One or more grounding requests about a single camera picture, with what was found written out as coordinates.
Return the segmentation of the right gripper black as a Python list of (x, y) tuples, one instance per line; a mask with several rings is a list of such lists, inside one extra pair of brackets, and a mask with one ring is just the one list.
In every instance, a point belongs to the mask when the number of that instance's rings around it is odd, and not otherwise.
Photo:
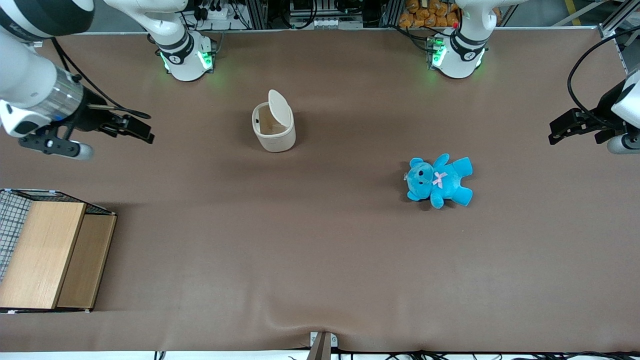
[(106, 109), (91, 109), (89, 105), (106, 106), (105, 99), (91, 89), (83, 89), (78, 109), (70, 116), (70, 124), (80, 132), (102, 132), (116, 138), (130, 136), (147, 144), (153, 144), (154, 134), (150, 125), (132, 115), (119, 116)]

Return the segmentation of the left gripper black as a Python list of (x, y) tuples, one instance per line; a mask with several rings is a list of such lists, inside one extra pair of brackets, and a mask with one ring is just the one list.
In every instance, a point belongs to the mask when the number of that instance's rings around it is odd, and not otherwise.
[[(624, 82), (619, 82), (599, 98), (598, 105), (592, 110), (593, 114), (606, 125), (594, 135), (598, 145), (609, 141), (617, 135), (626, 133), (626, 123), (611, 109), (617, 102), (624, 88)], [(596, 122), (580, 109), (569, 109), (550, 123), (548, 142), (551, 146), (558, 144), (568, 137), (585, 135), (595, 132), (599, 128)]]

